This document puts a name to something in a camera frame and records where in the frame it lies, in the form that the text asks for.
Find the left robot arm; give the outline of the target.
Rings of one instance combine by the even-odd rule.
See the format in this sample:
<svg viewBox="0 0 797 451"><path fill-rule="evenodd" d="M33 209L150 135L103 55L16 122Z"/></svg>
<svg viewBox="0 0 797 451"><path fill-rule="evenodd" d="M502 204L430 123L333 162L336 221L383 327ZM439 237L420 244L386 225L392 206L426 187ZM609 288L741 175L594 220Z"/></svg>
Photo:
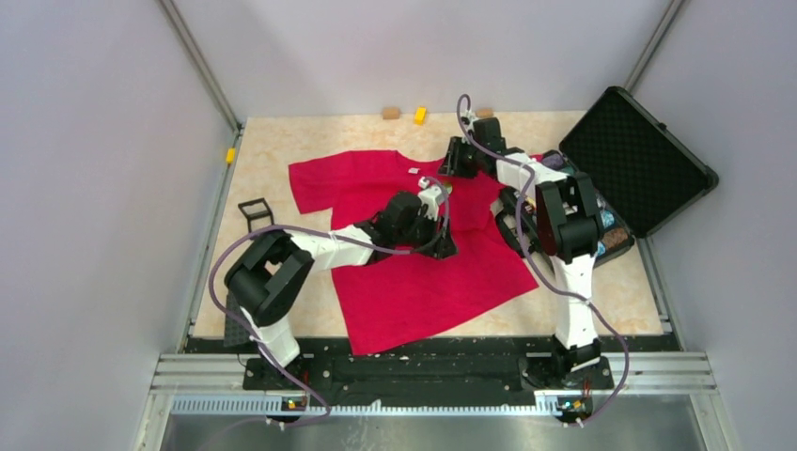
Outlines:
<svg viewBox="0 0 797 451"><path fill-rule="evenodd" d="M429 182L416 194L395 194L369 219L337 230L268 225L251 231L224 285L250 339L265 354L266 377L284 389L301 377L302 365L296 359L300 347L288 313L310 274L373 265L393 256L456 255L448 204L448 189Z"/></svg>

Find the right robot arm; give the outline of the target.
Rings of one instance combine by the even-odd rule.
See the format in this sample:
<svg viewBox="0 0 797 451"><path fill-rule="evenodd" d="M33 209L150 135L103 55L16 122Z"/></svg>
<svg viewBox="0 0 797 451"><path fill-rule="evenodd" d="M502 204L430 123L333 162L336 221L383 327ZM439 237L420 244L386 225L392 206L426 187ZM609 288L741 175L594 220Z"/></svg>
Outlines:
<svg viewBox="0 0 797 451"><path fill-rule="evenodd" d="M589 175L569 175L547 167L523 150L509 148L495 117L459 114L462 131L453 137L440 168L449 177L484 174L516 190L517 206L534 203L541 249L555 281L546 286L559 301L551 373L564 387L575 387L601 359L592 318L593 270L604 232L596 190Z"/></svg>

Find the red t-shirt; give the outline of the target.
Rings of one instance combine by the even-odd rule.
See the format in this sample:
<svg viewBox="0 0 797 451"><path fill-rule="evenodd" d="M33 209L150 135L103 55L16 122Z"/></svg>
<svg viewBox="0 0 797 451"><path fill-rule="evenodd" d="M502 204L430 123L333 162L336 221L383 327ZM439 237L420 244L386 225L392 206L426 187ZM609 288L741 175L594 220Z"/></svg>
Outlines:
<svg viewBox="0 0 797 451"><path fill-rule="evenodd" d="M350 150L291 164L289 184L301 214L330 210L331 227L340 229L383 210L400 191L416 192L440 165L395 150ZM455 256L396 256L331 271L354 354L445 332L538 287L496 226L491 205L501 184L482 174L449 183Z"/></svg>

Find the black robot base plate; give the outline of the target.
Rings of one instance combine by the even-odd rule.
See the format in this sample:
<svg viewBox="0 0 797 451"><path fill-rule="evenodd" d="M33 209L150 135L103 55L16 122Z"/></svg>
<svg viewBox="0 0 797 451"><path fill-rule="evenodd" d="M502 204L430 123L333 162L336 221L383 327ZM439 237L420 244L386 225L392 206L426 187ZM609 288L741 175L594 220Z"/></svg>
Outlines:
<svg viewBox="0 0 797 451"><path fill-rule="evenodd" d="M313 403L309 387L339 409L377 403L390 408L531 407L544 390L608 393L632 383L676 349L664 336L631 336L630 354L602 339L602 362L567 373L562 352L541 336L432 338L380 354L355 356L341 339L302 338L302 350L283 371L264 358L247 361L246 391L284 393L284 409Z"/></svg>

